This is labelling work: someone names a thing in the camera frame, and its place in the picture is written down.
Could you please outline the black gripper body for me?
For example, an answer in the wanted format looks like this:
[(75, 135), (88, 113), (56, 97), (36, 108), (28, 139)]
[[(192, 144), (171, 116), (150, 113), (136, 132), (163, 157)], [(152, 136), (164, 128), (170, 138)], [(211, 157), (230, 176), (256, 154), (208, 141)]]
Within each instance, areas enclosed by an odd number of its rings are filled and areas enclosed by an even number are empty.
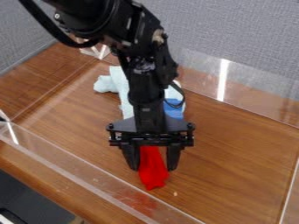
[(128, 102), (133, 115), (107, 126), (111, 146), (194, 146), (195, 125), (167, 115), (164, 99), (143, 104)]

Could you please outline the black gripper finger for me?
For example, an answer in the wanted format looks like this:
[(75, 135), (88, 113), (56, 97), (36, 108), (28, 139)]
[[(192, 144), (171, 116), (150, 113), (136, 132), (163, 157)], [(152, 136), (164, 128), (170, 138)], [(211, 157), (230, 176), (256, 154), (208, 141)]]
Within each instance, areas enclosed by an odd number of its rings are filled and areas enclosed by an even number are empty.
[(133, 145), (123, 145), (120, 147), (120, 150), (123, 152), (123, 156), (125, 158), (125, 162), (128, 164), (128, 167), (136, 171), (139, 169), (140, 165), (140, 151), (139, 148)]
[(182, 155), (182, 149), (179, 146), (170, 146), (166, 151), (167, 157), (167, 170), (171, 172), (178, 168)]

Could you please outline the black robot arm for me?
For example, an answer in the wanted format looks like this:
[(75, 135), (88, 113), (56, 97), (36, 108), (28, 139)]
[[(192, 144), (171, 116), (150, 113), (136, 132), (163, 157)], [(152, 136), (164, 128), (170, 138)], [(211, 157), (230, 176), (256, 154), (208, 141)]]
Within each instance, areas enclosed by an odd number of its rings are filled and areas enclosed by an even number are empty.
[(60, 14), (61, 27), (107, 45), (119, 59), (133, 116), (107, 126), (109, 144), (123, 151), (132, 170), (142, 165), (144, 146), (166, 147), (167, 169), (175, 170), (182, 150), (194, 145), (195, 124), (164, 111), (164, 90), (178, 87), (179, 74), (160, 20), (135, 0), (44, 1)]

